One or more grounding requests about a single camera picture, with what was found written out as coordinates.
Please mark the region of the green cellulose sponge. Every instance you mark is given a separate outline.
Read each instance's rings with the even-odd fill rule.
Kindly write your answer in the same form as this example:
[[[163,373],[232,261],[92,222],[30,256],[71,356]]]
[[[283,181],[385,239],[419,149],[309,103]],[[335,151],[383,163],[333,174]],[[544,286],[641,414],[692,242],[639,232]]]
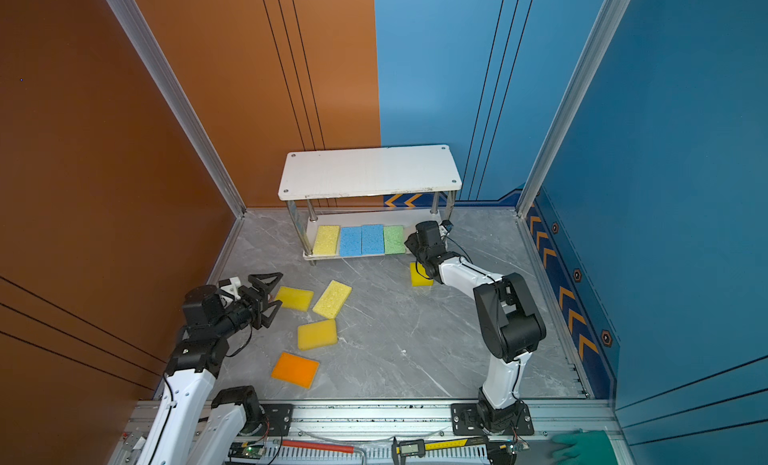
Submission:
[[[400,255],[407,252],[403,226],[385,226],[383,228],[383,237],[386,255]]]

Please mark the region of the yellow cellulose sponge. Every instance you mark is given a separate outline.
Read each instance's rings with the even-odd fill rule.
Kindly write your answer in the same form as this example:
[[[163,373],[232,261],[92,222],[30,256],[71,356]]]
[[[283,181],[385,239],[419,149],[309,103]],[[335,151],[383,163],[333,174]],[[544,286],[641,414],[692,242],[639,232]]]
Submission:
[[[338,255],[341,227],[338,225],[321,225],[317,228],[313,255],[332,257]]]
[[[335,319],[352,292],[348,285],[332,280],[312,311],[325,319]]]

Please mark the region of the blue cellulose sponge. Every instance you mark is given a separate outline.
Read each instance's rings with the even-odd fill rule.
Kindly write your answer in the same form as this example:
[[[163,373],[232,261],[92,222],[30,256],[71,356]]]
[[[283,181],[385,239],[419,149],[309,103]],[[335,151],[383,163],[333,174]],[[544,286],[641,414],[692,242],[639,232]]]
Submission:
[[[341,257],[358,257],[362,255],[362,228],[342,227],[339,240],[339,255]]]
[[[363,256],[385,254],[383,225],[364,225],[361,227],[361,254]]]

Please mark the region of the small yellow foam sponge left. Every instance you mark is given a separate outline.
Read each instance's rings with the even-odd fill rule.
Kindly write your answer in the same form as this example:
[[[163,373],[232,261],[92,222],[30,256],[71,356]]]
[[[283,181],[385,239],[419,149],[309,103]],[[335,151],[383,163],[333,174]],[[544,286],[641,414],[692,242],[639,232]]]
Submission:
[[[283,308],[300,312],[309,310],[313,298],[313,291],[286,286],[282,286],[276,295],[276,299],[282,303]]]

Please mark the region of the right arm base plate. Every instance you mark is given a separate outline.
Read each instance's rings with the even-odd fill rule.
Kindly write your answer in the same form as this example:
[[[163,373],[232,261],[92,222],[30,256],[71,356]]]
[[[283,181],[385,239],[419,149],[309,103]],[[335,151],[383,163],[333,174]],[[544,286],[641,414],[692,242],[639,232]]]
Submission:
[[[454,403],[451,405],[453,433],[456,436],[505,435],[533,436],[533,419],[528,405],[518,400],[503,409],[487,403]]]

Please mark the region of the left circuit board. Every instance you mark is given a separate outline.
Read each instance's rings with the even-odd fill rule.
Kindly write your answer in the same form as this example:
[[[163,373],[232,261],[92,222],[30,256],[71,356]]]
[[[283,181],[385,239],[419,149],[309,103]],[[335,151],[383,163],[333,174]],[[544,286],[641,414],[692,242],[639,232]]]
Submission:
[[[256,442],[234,442],[231,444],[227,454],[227,461],[233,462],[235,459],[260,460],[266,454],[265,446]]]

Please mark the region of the red-handled tool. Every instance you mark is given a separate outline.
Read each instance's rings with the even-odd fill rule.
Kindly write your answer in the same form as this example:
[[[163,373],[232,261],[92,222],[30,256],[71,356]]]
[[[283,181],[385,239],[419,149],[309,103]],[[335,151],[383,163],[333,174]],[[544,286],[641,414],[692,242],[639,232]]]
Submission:
[[[282,446],[299,448],[299,449],[307,449],[307,450],[343,453],[343,454],[349,454],[349,455],[354,455],[356,453],[354,446],[316,443],[316,442],[297,441],[297,440],[283,440]]]

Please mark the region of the digital caliper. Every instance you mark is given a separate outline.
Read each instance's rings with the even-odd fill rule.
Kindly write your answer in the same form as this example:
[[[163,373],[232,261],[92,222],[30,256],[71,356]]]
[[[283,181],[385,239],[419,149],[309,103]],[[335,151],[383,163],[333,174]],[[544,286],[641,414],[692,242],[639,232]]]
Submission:
[[[391,457],[394,465],[404,465],[408,457],[424,458],[428,451],[486,445],[488,442],[488,438],[484,436],[437,442],[426,442],[424,439],[398,441],[394,438],[391,445]]]

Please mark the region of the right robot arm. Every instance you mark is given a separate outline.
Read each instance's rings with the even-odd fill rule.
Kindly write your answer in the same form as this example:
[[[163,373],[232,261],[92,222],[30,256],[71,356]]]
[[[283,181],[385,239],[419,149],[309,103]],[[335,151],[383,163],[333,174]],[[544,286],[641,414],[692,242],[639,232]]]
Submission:
[[[476,413],[491,434],[534,434],[532,417],[520,396],[527,362],[546,337],[546,325],[525,278],[487,271],[447,248],[451,223],[423,221],[405,240],[425,276],[474,300],[483,342],[490,353]]]

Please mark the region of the aluminium front rail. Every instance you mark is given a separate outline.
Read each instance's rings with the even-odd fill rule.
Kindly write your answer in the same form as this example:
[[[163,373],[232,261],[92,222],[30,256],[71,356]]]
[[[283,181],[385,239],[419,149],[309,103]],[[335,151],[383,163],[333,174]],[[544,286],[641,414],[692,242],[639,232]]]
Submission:
[[[633,461],[629,447],[608,404],[597,400],[533,399],[528,407],[533,436],[453,433],[451,405],[473,403],[459,399],[401,400],[266,400],[264,404],[293,406],[290,432],[286,437],[235,438],[234,442],[256,442],[265,446],[260,460],[235,459],[226,464],[393,464],[391,445],[398,441],[426,442],[487,437],[486,445],[428,451],[424,458],[408,457],[405,464],[551,464],[560,445],[552,439],[576,432],[604,431],[618,463]],[[283,447],[283,440],[354,446],[354,455]],[[508,441],[525,440],[530,449],[508,455],[500,449]]]

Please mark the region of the white two-tier shelf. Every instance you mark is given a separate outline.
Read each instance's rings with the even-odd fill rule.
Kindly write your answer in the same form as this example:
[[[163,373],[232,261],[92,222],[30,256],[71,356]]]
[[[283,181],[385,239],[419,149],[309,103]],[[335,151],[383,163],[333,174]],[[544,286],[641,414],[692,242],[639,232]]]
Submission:
[[[438,144],[291,152],[278,197],[288,208],[303,258],[313,263],[340,257],[315,253],[320,227],[401,226],[408,236],[421,222],[448,219],[461,188],[450,148]],[[313,208],[316,201],[350,198],[381,198],[383,207],[321,214]]]

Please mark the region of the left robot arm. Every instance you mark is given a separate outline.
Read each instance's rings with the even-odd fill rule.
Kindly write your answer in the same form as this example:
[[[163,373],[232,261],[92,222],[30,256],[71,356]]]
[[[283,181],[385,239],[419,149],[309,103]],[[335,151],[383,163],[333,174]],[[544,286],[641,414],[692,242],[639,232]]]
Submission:
[[[272,298],[280,272],[250,274],[196,287],[184,297],[186,337],[174,348],[164,375],[160,406],[138,458],[140,464],[222,464],[239,435],[266,438],[271,424],[252,386],[214,397],[208,424],[196,436],[204,405],[223,362],[229,338],[271,326],[282,302]]]

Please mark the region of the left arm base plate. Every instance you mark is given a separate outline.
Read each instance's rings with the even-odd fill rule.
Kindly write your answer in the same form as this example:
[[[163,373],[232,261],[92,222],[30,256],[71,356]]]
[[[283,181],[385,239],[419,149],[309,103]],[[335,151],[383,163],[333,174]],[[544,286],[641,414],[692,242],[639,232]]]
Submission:
[[[239,437],[261,439],[264,437],[286,437],[290,432],[293,406],[288,403],[260,404],[253,419],[246,416],[246,424],[238,433]]]

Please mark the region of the thick yellow foam sponge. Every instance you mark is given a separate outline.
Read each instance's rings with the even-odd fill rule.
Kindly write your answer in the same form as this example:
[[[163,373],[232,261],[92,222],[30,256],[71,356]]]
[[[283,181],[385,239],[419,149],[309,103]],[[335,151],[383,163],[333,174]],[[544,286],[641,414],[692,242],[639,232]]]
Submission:
[[[434,280],[427,276],[424,267],[418,262],[410,264],[410,280],[413,287],[429,287],[434,283]]]

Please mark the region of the orange foam sponge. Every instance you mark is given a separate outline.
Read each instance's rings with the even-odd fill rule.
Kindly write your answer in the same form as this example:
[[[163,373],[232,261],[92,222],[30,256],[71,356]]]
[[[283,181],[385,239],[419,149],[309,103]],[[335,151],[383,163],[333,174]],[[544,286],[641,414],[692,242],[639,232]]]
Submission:
[[[298,355],[283,352],[271,372],[271,377],[304,389],[310,389],[320,363]]]

